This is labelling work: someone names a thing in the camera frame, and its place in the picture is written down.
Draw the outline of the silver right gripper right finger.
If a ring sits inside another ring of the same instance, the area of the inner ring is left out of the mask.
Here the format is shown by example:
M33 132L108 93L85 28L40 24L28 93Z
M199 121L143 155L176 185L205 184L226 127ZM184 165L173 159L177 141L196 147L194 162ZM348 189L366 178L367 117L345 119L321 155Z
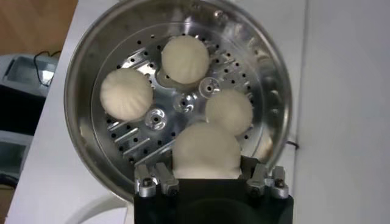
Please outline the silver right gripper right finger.
M263 196L267 190L276 199L287 199L289 187L285 182L285 170L282 166L275 166L271 174L265 164L256 158L241 157L241 179L246 180L249 194L254 197Z

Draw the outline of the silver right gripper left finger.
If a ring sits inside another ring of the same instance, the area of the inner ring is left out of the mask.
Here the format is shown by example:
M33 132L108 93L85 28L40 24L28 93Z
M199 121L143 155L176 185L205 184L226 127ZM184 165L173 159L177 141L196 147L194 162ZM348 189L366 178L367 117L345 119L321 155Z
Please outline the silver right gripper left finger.
M147 165L140 164L135 168L135 191L141 198L151 198L157 193L160 185L161 192L173 196L179 191L179 181L169 171L164 163L157 163L150 173Z

